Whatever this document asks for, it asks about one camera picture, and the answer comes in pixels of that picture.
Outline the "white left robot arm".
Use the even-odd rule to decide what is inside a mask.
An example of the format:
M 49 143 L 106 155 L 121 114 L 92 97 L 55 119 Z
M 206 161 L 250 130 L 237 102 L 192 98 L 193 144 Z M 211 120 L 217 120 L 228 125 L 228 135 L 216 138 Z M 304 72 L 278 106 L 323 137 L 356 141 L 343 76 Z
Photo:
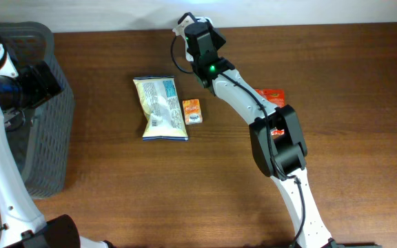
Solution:
M 67 214 L 46 220 L 30 197 L 10 151 L 6 123 L 56 97 L 64 88 L 45 61 L 19 67 L 14 52 L 0 36 L 0 247 L 112 246 L 107 240 L 80 236 Z

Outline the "yellow snack bag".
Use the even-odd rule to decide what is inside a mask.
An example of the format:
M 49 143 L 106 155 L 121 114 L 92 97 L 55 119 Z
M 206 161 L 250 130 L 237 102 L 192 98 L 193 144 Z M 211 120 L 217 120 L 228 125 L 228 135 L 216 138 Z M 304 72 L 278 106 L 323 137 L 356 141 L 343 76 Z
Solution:
M 133 82 L 147 119 L 142 139 L 188 141 L 174 76 L 140 76 Z

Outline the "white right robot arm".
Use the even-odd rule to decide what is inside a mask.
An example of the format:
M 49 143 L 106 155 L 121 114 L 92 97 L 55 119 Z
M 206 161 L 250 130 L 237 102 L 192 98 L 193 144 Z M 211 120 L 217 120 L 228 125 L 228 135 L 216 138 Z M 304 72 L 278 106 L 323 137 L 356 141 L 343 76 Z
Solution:
M 307 146 L 295 110 L 262 97 L 227 59 L 218 55 L 225 37 L 209 22 L 188 16 L 180 34 L 193 73 L 214 96 L 248 124 L 252 154 L 263 175 L 277 186 L 291 218 L 291 247 L 339 247 L 324 224 L 312 195 L 305 157 Z

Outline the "red snack bag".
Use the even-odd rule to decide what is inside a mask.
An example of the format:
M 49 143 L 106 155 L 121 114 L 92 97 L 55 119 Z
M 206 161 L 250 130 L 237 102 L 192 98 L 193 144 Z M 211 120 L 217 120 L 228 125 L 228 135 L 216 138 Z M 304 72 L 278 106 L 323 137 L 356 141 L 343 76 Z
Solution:
M 278 107 L 285 106 L 285 92 L 282 89 L 255 89 L 257 93 L 259 93 L 263 98 L 267 99 L 269 102 L 277 105 Z M 276 128 L 271 129 L 271 134 L 274 138 L 277 138 L 280 135 L 285 133 L 284 130 L 278 130 Z

